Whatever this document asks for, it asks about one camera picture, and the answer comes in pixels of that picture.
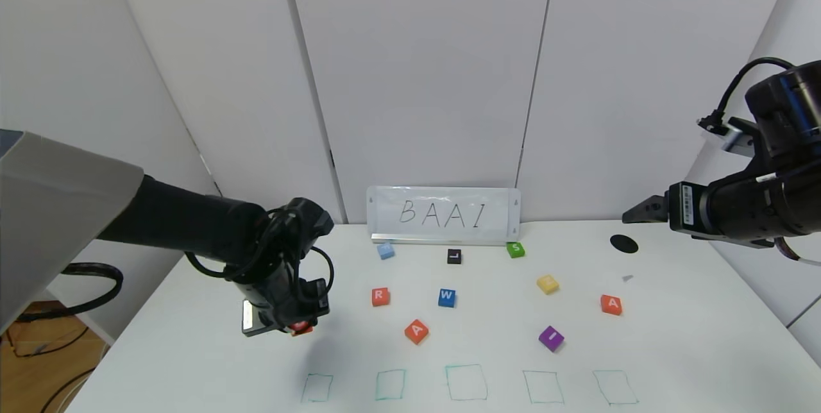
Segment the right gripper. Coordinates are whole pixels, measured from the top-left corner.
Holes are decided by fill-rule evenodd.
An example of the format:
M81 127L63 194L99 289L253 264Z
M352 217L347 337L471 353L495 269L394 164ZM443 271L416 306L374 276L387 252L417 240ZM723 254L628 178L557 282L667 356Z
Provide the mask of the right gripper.
M672 231L699 240L773 248L774 200L768 186L754 178L710 186L680 182L669 188L668 197L650 196L625 211L622 222L669 223Z

